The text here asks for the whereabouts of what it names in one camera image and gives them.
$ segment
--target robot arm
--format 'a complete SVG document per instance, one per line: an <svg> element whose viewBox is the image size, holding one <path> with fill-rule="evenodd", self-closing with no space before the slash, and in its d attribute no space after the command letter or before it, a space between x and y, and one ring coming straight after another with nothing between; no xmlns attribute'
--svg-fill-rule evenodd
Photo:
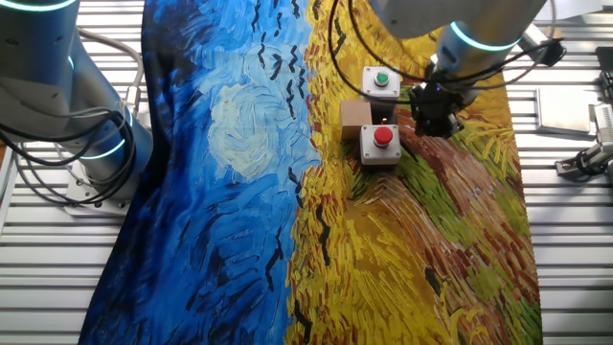
<svg viewBox="0 0 613 345"><path fill-rule="evenodd" d="M499 68L491 69L503 62L516 44L533 49L547 39L531 26L545 2L434 0L426 5L419 0L371 1L381 22L397 37L423 35L451 22L443 28L437 53L426 71L427 79L441 82L425 82L410 92L418 135L448 138L462 129L456 114L479 95L475 83L500 72ZM437 13L432 9L443 10ZM553 65L565 53L559 44L553 48L536 50L531 57Z"/></svg>
<svg viewBox="0 0 613 345"><path fill-rule="evenodd" d="M113 177L121 175L121 186L104 198L126 203L149 159L152 138L130 113L133 104L119 97L85 52L78 9L79 0L0 1L0 134L12 145L47 139L73 154L88 148L79 162L91 184L108 193ZM110 113L121 121L102 125ZM87 133L96 126L103 127ZM129 170L128 145L136 150Z"/></svg>

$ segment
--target wheat field painting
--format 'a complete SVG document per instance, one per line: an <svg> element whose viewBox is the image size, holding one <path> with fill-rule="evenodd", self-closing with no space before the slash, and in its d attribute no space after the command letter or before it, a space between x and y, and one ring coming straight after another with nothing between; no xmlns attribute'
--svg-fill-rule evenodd
<svg viewBox="0 0 613 345"><path fill-rule="evenodd" d="M438 32L398 41L354 3L367 43L423 76ZM331 5L146 1L156 149L80 343L542 343L506 90L448 140L416 136L398 105L400 163L363 170L340 141L358 95L330 61ZM359 84L378 63L348 10L333 53Z"/></svg>

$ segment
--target green button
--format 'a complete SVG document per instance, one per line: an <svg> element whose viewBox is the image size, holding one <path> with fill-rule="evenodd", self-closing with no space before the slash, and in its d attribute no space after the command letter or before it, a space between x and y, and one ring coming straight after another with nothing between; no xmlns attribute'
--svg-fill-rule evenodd
<svg viewBox="0 0 613 345"><path fill-rule="evenodd" d="M376 74L375 84L377 84L378 86L385 86L388 84L389 81L390 77L387 75L387 73L379 72Z"/></svg>

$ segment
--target screw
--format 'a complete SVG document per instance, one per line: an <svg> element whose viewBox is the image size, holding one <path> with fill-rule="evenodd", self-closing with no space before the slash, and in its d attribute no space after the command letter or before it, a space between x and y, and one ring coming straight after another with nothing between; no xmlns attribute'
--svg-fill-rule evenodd
<svg viewBox="0 0 613 345"><path fill-rule="evenodd" d="M7 42L8 45L12 46L12 47L16 47L19 45L19 42L15 39L12 38L7 38L5 39L5 42Z"/></svg>

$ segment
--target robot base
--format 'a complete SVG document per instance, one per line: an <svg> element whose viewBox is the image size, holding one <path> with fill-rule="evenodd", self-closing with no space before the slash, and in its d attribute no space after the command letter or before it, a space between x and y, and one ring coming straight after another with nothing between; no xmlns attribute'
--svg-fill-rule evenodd
<svg viewBox="0 0 613 345"><path fill-rule="evenodd" d="M83 173L83 168L79 161L73 165L73 173L76 176L87 181L87 177ZM68 183L68 191L66 196L76 200L87 199L89 196L94 196L98 193L94 188L78 183L75 178L70 178ZM129 209L129 201L121 202L114 199L108 199L103 202L91 205L82 205L79 207L66 206L66 213L73 217L99 217L99 216L117 216L124 217Z"/></svg>

